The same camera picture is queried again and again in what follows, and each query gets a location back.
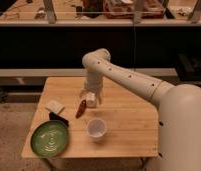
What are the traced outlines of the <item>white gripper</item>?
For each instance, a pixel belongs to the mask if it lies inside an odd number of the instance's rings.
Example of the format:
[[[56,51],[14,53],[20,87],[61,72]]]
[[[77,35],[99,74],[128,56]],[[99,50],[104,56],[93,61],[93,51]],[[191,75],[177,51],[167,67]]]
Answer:
[[[83,89],[80,91],[80,98],[85,98],[87,105],[101,105],[102,104],[102,84],[84,84]]]

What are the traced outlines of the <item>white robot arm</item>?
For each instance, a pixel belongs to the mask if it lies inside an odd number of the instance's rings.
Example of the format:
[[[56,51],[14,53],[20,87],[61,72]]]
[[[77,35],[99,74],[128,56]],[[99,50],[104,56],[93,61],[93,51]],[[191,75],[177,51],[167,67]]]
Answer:
[[[108,50],[85,54],[84,90],[99,95],[108,78],[154,105],[159,115],[158,171],[201,171],[201,88],[134,72],[110,62]]]

